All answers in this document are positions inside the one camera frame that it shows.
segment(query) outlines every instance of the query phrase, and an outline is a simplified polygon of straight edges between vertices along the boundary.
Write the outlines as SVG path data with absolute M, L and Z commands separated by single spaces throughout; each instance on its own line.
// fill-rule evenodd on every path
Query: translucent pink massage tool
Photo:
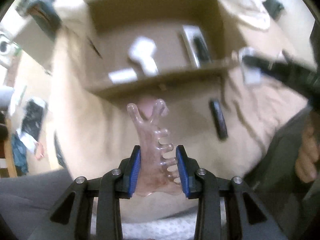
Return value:
M 173 144 L 161 144 L 160 138 L 169 134 L 167 129 L 159 129 L 159 119 L 166 108 L 162 99 L 156 100 L 149 119 L 144 120 L 135 104 L 128 104 L 128 113 L 137 129 L 140 141 L 141 164 L 135 193 L 148 196 L 153 192 L 166 192 L 179 195 L 181 184 L 174 182 L 179 177 L 178 170 L 168 171 L 176 165 L 176 158 L 164 158 L 163 154 L 173 150 Z

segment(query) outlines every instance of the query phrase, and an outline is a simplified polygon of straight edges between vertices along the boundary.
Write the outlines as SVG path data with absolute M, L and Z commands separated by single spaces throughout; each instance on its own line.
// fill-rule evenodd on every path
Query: blue gripper pad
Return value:
M 179 147 L 176 147 L 176 158 L 178 160 L 178 171 L 182 185 L 182 191 L 188 198 L 190 196 L 189 177 Z
M 128 188 L 128 195 L 129 197 L 132 197 L 133 193 L 136 190 L 139 171 L 140 171 L 140 165 L 141 165 L 141 151 L 140 149 L 137 152 L 136 158 L 133 162 L 133 166 L 131 169 L 131 174 L 129 177 L 129 188 Z

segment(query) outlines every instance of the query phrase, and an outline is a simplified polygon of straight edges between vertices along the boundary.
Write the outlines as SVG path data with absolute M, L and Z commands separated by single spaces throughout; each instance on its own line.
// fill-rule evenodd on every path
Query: open box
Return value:
M 85 44 L 84 87 L 101 97 L 166 82 L 207 76 L 224 69 L 226 52 L 223 21 L 217 0 L 94 0 L 88 3 L 95 37 Z M 182 37 L 183 25 L 199 26 L 212 62 L 194 68 Z M 147 77 L 128 57 L 139 36 L 156 44 L 153 59 L 158 75 Z M 137 80 L 115 84 L 109 73 L 132 68 Z

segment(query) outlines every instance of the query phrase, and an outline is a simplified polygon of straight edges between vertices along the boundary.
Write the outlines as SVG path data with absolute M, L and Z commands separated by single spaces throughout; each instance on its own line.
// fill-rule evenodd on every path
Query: metal screw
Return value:
M 204 168 L 200 168 L 199 170 L 197 170 L 197 173 L 199 175 L 205 175 L 207 173 L 207 171 Z
M 111 173 L 112 173 L 112 175 L 120 175 L 121 170 L 120 169 L 113 169 Z
M 78 184 L 84 183 L 84 181 L 85 181 L 85 177 L 76 178 L 76 183 L 78 183 Z
M 234 177 L 233 178 L 233 181 L 236 183 L 236 184 L 241 184 L 242 183 L 242 179 L 240 177 Z

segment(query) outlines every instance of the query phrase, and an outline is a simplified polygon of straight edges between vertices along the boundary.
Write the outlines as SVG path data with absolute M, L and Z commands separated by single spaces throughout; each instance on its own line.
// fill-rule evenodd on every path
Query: triangular cutout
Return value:
M 243 193 L 243 199 L 245 208 L 247 210 L 247 216 L 249 224 L 254 225 L 267 220 L 257 204 L 252 200 L 248 193 Z
M 71 213 L 75 196 L 76 196 L 75 192 L 72 192 L 69 194 L 69 196 L 61 204 L 61 206 L 50 217 L 50 220 L 52 222 L 60 223 L 62 225 L 66 225 L 69 223 L 70 213 Z

